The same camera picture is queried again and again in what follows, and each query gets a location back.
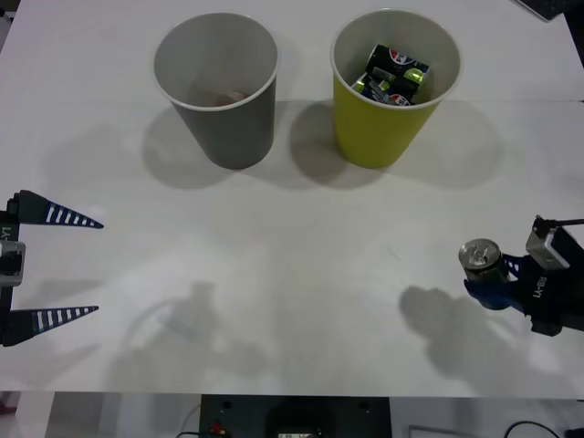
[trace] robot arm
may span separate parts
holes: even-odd
[[[502,254],[486,239],[459,251],[464,286],[485,308],[515,308],[531,317],[532,331],[556,336],[563,327],[584,331],[584,249],[563,228],[584,220],[537,217],[527,255]]]
[[[93,219],[23,190],[0,211],[0,343],[10,347],[98,310],[83,308],[40,308],[12,310],[14,287],[23,280],[26,246],[18,242],[21,224],[64,225],[103,228]]]

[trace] can lid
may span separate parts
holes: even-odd
[[[494,265],[501,257],[499,246],[489,239],[466,242],[458,251],[458,260],[464,269],[482,270]]]

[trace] white table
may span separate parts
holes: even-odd
[[[15,308],[101,309],[3,350],[0,388],[581,397],[584,334],[482,309],[456,258],[478,236],[520,255],[535,214],[582,216],[584,105],[566,100],[584,98],[584,72],[563,18],[407,2],[451,28],[465,73],[378,172],[332,150],[319,101],[329,41],[366,5],[81,3],[18,12],[0,57],[0,199],[27,188],[106,225],[23,227]],[[192,147],[148,71],[173,22],[227,9],[284,50],[274,148],[242,172]]]

